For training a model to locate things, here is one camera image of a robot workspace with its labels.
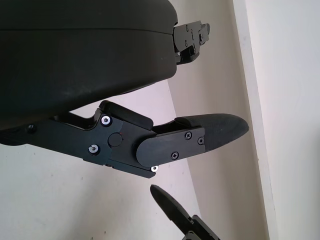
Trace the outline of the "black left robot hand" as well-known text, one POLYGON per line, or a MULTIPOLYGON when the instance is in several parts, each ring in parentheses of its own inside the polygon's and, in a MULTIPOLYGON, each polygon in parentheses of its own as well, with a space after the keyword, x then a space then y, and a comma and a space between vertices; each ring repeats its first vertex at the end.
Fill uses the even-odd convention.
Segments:
POLYGON ((1 1, 1 144, 152 178, 160 165, 240 138, 249 126, 232 114, 156 126, 109 101, 173 77, 209 34, 207 23, 179 25, 167 0, 1 1))

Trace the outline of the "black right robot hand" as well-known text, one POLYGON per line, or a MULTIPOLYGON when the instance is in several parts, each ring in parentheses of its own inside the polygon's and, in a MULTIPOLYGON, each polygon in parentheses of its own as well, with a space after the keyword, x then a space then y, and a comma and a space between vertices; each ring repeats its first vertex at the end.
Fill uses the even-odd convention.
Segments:
POLYGON ((183 240, 220 239, 198 215, 190 216, 182 205, 161 187, 152 184, 150 193, 168 219, 184 234, 183 240))

